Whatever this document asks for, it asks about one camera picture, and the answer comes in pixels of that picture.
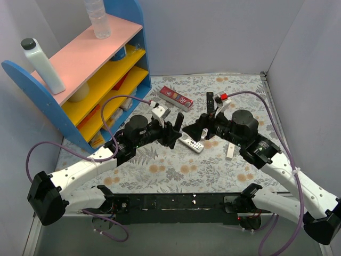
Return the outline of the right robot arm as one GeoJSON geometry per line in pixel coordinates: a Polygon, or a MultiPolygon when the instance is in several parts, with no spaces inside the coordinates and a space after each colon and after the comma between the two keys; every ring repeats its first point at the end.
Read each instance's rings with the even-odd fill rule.
{"type": "Polygon", "coordinates": [[[292,168],[288,157],[270,139],[258,132],[258,121],[251,112],[237,110],[228,120],[223,113],[202,114],[183,131],[199,141],[203,129],[240,148],[240,156],[249,164],[268,174],[295,199],[276,195],[259,185],[250,185],[241,194],[242,208],[253,212],[257,208],[278,214],[298,223],[316,242],[329,245],[340,230],[340,198],[324,190],[299,168],[292,168]]]}

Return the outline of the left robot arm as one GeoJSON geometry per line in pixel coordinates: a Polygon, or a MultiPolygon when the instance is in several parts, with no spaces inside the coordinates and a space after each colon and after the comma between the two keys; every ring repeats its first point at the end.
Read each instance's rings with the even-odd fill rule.
{"type": "Polygon", "coordinates": [[[152,110],[151,121],[134,115],[124,128],[115,134],[116,142],[108,141],[90,158],[61,171],[37,173],[30,186],[27,200],[44,226],[55,223],[65,213],[94,209],[108,213],[114,203],[113,193],[104,185],[83,191],[76,189],[99,174],[115,169],[136,155],[140,147],[159,142],[173,149],[181,137],[184,116],[178,113],[175,124],[165,122],[160,108],[152,110]]]}

